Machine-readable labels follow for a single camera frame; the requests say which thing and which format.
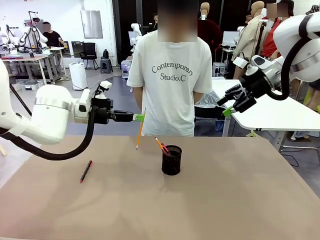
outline black pen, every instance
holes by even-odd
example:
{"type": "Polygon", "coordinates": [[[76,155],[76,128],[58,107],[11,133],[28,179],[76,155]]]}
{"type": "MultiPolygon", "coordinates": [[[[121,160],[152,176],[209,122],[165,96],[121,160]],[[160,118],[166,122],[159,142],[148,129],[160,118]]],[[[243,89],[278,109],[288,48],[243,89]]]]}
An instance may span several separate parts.
{"type": "Polygon", "coordinates": [[[89,168],[92,166],[93,163],[94,163],[93,161],[91,161],[91,160],[89,161],[89,163],[86,166],[86,169],[84,170],[84,173],[83,173],[83,175],[82,175],[82,177],[80,179],[80,183],[82,183],[84,181],[84,179],[85,179],[85,177],[87,175],[87,172],[89,171],[89,168]]]}

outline red shirt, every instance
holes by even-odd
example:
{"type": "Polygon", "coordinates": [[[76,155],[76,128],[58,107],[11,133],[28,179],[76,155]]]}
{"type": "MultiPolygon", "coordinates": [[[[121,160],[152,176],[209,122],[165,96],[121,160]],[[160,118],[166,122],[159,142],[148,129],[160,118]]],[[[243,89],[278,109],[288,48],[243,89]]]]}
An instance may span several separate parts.
{"type": "Polygon", "coordinates": [[[222,43],[223,39],[219,26],[210,19],[198,19],[198,37],[209,45],[212,54],[215,53],[215,49],[222,43]]]}
{"type": "Polygon", "coordinates": [[[274,41],[274,33],[275,30],[277,29],[277,27],[279,27],[281,21],[277,20],[273,27],[271,28],[270,32],[268,33],[268,35],[266,36],[264,45],[263,45],[263,51],[261,53],[262,57],[271,57],[272,54],[274,54],[274,52],[277,50],[277,46],[275,44],[274,41]]]}

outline pencil holder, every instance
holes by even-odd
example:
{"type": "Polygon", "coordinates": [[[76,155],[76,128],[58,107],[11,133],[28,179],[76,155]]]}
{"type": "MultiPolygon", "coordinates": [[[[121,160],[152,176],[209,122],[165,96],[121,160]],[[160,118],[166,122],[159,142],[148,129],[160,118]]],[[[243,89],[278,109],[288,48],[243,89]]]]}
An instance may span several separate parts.
{"type": "Polygon", "coordinates": [[[182,150],[180,147],[174,145],[168,145],[166,148],[171,156],[162,153],[162,172],[169,176],[177,175],[181,171],[182,150]]]}

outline black chair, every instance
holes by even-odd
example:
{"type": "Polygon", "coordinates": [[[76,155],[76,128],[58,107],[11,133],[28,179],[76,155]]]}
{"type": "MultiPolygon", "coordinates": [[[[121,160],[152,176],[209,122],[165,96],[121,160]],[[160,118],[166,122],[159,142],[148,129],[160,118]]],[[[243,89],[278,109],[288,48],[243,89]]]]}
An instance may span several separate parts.
{"type": "Polygon", "coordinates": [[[80,57],[83,59],[82,62],[86,60],[86,67],[88,68],[88,61],[92,60],[94,70],[98,70],[99,66],[96,62],[97,59],[97,52],[96,52],[96,44],[94,42],[85,42],[83,44],[83,52],[80,52],[80,57]]]}

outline white trash bin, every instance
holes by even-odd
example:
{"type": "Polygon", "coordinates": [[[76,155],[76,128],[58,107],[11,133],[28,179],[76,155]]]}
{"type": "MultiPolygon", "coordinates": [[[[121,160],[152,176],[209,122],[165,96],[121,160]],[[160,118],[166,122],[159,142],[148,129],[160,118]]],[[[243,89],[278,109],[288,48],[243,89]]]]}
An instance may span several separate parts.
{"type": "Polygon", "coordinates": [[[83,62],[73,62],[69,64],[73,89],[77,91],[88,87],[85,65],[83,62]]]}

